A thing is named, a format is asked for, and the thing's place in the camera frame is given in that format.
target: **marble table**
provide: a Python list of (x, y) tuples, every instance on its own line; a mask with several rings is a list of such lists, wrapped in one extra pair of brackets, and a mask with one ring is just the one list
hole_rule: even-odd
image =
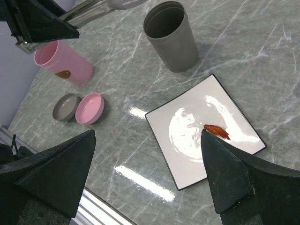
[[(268, 144), (257, 156), (300, 170), (300, 1), (182, 1), (201, 61), (181, 74), (166, 69), (143, 33), (146, 13), (160, 2), (83, 27), (68, 42), (93, 63), (92, 80), (75, 87), (41, 69), (10, 130), (42, 151), (94, 129), (86, 187), (139, 225), (219, 225), (207, 180), (176, 190), (144, 114), (214, 73)], [(96, 124), (52, 119), (70, 92), (103, 95)]]

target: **cup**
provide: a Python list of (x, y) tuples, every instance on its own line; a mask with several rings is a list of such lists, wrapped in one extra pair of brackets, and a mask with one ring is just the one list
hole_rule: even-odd
[(83, 86), (93, 73), (93, 65), (62, 40), (36, 50), (34, 61), (76, 86)]
[(184, 72), (199, 60), (199, 52), (182, 4), (163, 2), (144, 20), (144, 32), (166, 65), (175, 73)]

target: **orange-red food item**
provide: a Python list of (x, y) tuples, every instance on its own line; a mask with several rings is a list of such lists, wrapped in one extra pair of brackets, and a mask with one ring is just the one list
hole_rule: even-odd
[(223, 138), (230, 140), (229, 134), (221, 127), (218, 127), (216, 125), (205, 124), (204, 129), (206, 129), (208, 132), (212, 133), (213, 135), (219, 135)]

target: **gray cup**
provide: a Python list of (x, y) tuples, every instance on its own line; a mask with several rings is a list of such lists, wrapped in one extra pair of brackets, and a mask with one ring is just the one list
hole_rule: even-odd
[(199, 52), (182, 4), (167, 1), (146, 16), (144, 31), (169, 70), (184, 72), (199, 60)]

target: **purple wall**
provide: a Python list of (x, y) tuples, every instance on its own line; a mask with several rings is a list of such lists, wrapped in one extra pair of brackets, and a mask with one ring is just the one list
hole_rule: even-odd
[[(55, 2), (69, 10), (75, 0)], [(39, 70), (33, 54), (27, 55), (15, 43), (8, 25), (0, 22), (0, 126), (6, 127), (10, 125)]]

